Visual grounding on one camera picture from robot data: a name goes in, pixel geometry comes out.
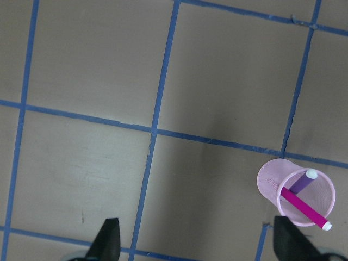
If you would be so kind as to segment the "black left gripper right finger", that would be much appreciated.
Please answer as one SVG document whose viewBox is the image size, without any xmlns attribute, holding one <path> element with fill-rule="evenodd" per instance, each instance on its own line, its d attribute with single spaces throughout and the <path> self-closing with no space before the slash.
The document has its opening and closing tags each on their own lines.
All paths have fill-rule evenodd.
<svg viewBox="0 0 348 261">
<path fill-rule="evenodd" d="M 321 260 L 321 253 L 286 216 L 275 216 L 273 250 L 278 260 Z"/>
</svg>

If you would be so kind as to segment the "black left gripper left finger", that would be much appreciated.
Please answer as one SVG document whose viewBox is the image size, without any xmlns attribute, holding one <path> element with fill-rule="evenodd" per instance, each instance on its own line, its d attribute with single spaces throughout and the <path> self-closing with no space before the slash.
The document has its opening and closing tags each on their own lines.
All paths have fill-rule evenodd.
<svg viewBox="0 0 348 261">
<path fill-rule="evenodd" d="M 118 261 L 121 253 L 118 218 L 106 219 L 84 260 Z"/>
</svg>

